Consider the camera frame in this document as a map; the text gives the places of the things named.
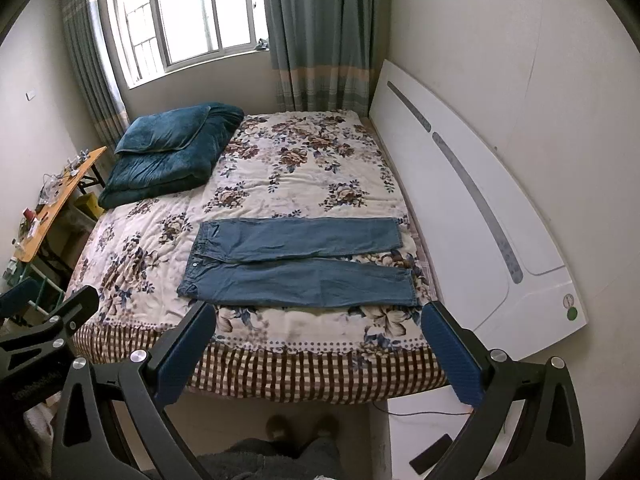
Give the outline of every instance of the white wall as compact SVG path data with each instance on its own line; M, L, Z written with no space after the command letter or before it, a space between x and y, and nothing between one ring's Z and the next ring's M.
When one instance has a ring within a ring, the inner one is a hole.
M391 21L390 60L496 150L564 253L590 323L536 358L568 362L597 478L640 416L640 54L605 0L392 0Z
M106 0L98 0L104 39L129 118L172 108L219 101L239 106L246 114L278 111L275 79L267 51L212 60L167 74L129 89L124 79Z
M31 0L0 46L0 267L13 255L22 211L44 173L98 139L62 35L59 0ZM35 90L27 101L25 92Z

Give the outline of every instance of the wire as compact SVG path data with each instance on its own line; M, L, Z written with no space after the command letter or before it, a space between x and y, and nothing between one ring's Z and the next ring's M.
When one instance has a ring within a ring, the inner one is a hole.
M415 412L415 413L392 413L387 410L383 410L376 406L375 402L372 402L374 408L376 408L379 412L386 413L387 415L393 416L413 416L413 415L471 415L469 412L465 413L447 413L447 412Z

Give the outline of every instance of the curtain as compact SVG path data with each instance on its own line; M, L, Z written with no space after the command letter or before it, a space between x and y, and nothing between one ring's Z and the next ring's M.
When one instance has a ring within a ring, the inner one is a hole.
M282 110L365 116L388 44L389 0L264 0Z
M62 17L66 47L78 85L100 142L113 154L129 127L129 116L104 42L98 0L62 0Z

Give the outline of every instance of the jeans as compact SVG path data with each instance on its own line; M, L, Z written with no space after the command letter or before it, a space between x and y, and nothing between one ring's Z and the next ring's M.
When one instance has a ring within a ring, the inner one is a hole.
M344 480L340 453L328 437L313 440L302 450L287 442L267 442L257 438L242 440L222 453L198 457L213 479L230 480L311 480L319 476ZM151 480L161 480L156 470L145 471Z
M204 222L177 292L227 305L415 306L411 270L330 258L401 245L393 218Z

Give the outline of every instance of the mattress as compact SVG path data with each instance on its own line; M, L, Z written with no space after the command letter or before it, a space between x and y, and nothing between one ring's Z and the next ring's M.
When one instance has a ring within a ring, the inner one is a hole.
M418 304L436 299L396 178L354 112L247 116L205 186L100 218L67 293L92 285L100 296L76 333L77 350L94 363L117 362L180 322L194 300L176 288L203 221L381 216L400 220L402 248L347 259L411 269ZM215 307L216 333L194 370L195 390L356 403L446 381L418 327L419 306Z

